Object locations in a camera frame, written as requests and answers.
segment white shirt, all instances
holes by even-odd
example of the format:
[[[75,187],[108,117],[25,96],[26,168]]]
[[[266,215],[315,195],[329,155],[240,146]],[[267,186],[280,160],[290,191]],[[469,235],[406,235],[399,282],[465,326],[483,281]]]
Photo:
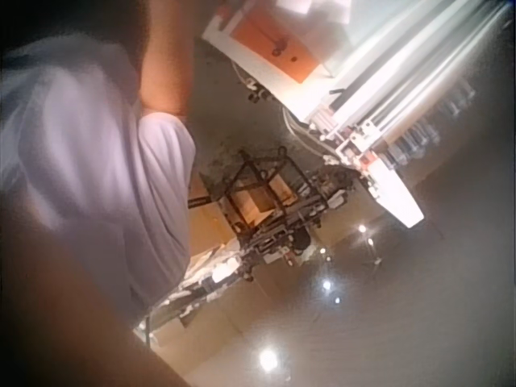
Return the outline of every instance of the white shirt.
[[[8,53],[3,66],[2,192],[25,189],[42,223],[136,324],[189,263],[192,138],[170,114],[137,118],[136,73],[117,45],[50,38]]]

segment ceiling light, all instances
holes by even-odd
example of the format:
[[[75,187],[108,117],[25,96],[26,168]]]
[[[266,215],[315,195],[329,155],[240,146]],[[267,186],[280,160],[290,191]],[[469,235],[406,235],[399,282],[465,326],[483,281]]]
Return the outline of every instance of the ceiling light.
[[[263,350],[260,353],[260,365],[265,372],[271,372],[278,366],[277,354],[270,349]]]

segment dark hair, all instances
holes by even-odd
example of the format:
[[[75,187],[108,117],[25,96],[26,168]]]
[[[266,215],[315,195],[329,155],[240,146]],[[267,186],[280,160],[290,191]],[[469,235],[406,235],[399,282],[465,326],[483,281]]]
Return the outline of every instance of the dark hair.
[[[122,44],[135,61],[143,43],[141,0],[14,0],[1,14],[2,50],[82,32]]]

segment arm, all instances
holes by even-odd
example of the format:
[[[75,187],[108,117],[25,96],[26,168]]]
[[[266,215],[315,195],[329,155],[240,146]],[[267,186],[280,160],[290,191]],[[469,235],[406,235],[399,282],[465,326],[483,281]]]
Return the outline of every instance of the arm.
[[[148,42],[142,63],[142,104],[147,111],[163,111],[184,121],[193,74],[192,1],[144,1]]]
[[[186,387],[113,315],[27,206],[4,199],[2,342],[24,371],[38,385]]]

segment metal rod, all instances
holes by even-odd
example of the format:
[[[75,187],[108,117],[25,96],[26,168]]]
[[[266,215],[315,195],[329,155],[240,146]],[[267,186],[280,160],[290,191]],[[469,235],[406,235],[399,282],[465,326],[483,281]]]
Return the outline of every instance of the metal rod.
[[[145,343],[151,347],[151,316],[148,315],[145,318]]]

